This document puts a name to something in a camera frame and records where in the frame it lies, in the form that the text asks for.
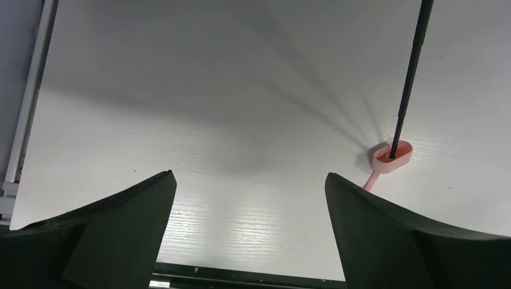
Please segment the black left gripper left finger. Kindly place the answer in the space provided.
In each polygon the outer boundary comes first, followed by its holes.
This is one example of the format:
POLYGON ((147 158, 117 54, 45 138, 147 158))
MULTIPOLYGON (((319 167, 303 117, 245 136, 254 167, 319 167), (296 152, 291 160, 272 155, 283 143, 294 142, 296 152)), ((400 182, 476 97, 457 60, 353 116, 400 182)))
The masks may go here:
POLYGON ((124 191, 1 232, 2 288, 148 288, 177 182, 160 172, 124 191))

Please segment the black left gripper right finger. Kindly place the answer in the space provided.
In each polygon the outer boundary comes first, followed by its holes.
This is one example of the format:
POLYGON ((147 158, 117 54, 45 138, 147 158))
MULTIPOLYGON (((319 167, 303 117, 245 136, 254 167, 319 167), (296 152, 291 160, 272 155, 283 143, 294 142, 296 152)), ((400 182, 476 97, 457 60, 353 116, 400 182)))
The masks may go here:
POLYGON ((329 173, 325 197, 348 288, 509 288, 510 238, 414 213, 329 173))

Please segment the pink folding umbrella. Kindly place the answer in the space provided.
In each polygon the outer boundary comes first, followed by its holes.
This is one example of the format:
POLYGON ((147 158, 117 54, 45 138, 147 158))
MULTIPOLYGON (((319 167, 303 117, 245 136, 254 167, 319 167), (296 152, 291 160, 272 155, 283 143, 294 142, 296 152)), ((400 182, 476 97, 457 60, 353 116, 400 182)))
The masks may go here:
POLYGON ((411 160, 414 151, 413 145, 405 140, 402 140, 401 133, 404 127, 404 120, 409 106, 412 87, 415 80, 416 70, 424 44, 425 35, 427 33, 427 27, 433 8, 433 3, 433 0, 421 1, 421 7, 415 28, 412 50, 407 67, 403 93, 400 100, 400 107, 398 111, 397 124, 393 135, 393 140, 392 143, 378 148, 372 154, 372 173, 363 186, 363 189, 366 191, 372 190, 380 175, 391 173, 396 169, 405 166, 411 160))

